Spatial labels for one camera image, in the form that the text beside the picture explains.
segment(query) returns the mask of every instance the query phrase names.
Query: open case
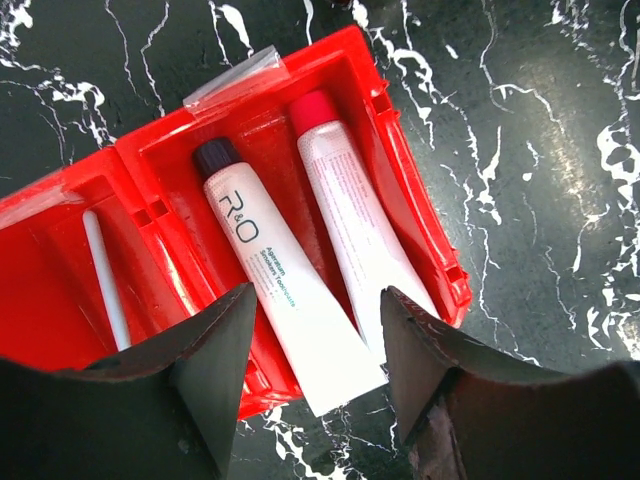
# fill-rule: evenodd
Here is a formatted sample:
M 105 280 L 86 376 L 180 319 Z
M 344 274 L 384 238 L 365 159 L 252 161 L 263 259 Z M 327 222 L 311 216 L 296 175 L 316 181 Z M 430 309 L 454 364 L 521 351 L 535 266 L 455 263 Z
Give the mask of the open case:
M 360 31 L 338 32 L 285 58 L 284 66 L 286 76 L 242 80 L 229 87 L 236 94 L 197 115 L 179 109 L 0 202 L 0 355 L 58 370 L 82 369 L 115 353 L 82 224 L 88 208 L 100 219 L 134 344 L 246 282 L 192 163 L 196 147 L 218 136 L 229 137 L 255 169 L 351 312 L 286 115 L 291 101 L 317 88 L 334 98 L 441 318 L 461 324 L 471 301 L 468 276 L 429 202 Z M 300 396 L 258 309 L 239 416 Z

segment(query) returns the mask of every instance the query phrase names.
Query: table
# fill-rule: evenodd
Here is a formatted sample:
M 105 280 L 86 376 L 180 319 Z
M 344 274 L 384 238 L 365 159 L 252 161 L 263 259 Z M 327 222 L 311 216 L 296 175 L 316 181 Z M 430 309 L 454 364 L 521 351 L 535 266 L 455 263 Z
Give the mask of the table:
M 471 275 L 463 330 L 567 372 L 640 358 L 640 4 L 632 0 L 0 6 L 0 196 L 181 106 L 248 53 L 370 39 Z M 232 479 L 410 478 L 381 389 L 238 425 Z

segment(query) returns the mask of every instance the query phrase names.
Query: white rod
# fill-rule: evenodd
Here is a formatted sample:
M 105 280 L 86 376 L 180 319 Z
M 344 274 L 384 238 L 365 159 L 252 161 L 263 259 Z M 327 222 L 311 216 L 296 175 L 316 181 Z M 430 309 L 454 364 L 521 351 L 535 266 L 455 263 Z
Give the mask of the white rod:
M 89 248 L 93 257 L 93 264 L 96 267 L 98 283 L 100 284 L 100 291 L 107 309 L 107 317 L 111 324 L 113 338 L 116 341 L 118 351 L 122 351 L 131 346 L 131 339 L 129 338 L 129 328 L 124 317 L 122 303 L 118 296 L 116 281 L 113 277 L 113 270 L 111 270 L 109 257 L 104 246 L 100 223 L 98 223 L 97 215 L 91 210 L 87 210 L 82 214 L 82 223 L 84 223 L 84 229 L 87 232 Z

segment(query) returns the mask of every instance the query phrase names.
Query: red plastic container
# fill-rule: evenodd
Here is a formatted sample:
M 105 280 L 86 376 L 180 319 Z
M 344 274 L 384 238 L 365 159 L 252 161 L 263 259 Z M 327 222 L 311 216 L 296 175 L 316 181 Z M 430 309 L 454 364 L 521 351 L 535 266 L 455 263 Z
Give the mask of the red plastic container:
M 256 170 L 350 312 L 286 115 L 289 102 L 317 88 L 335 99 L 443 320 L 461 324 L 471 301 L 468 275 L 429 202 L 360 31 L 338 32 L 287 57 L 285 65 L 290 78 L 266 91 L 218 104 L 198 118 L 180 109 L 0 202 L 0 225 L 8 225 L 0 230 L 0 355 L 57 370 L 83 368 L 116 352 L 82 225 L 87 208 L 98 213 L 133 343 L 246 282 L 191 160 L 197 146 L 223 135 Z M 239 416 L 300 396 L 259 309 Z

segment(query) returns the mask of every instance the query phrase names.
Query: white tube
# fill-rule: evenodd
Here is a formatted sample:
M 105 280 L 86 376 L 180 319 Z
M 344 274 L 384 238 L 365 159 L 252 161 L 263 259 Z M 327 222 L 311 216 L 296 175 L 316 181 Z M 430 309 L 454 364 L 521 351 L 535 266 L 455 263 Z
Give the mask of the white tube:
M 102 293 L 104 306 L 107 309 L 107 317 L 111 324 L 113 338 L 116 341 L 118 351 L 121 352 L 131 346 L 131 339 L 129 338 L 127 319 L 124 316 L 122 304 L 120 303 L 116 281 L 113 277 L 109 257 L 107 256 L 107 251 L 104 246 L 100 223 L 98 223 L 97 215 L 91 210 L 87 210 L 82 214 L 82 223 L 84 223 L 84 229 L 87 232 L 89 249 L 91 250 L 93 265 L 98 275 L 100 292 Z
M 360 334 L 380 363 L 386 361 L 380 293 L 395 286 L 439 318 L 420 277 L 400 245 L 362 166 L 346 127 L 324 92 L 290 107 L 304 162 L 336 252 Z
M 324 415 L 385 384 L 383 371 L 253 169 L 246 163 L 219 167 L 203 172 L 218 170 L 205 183 L 207 199 L 256 287 L 312 412 Z

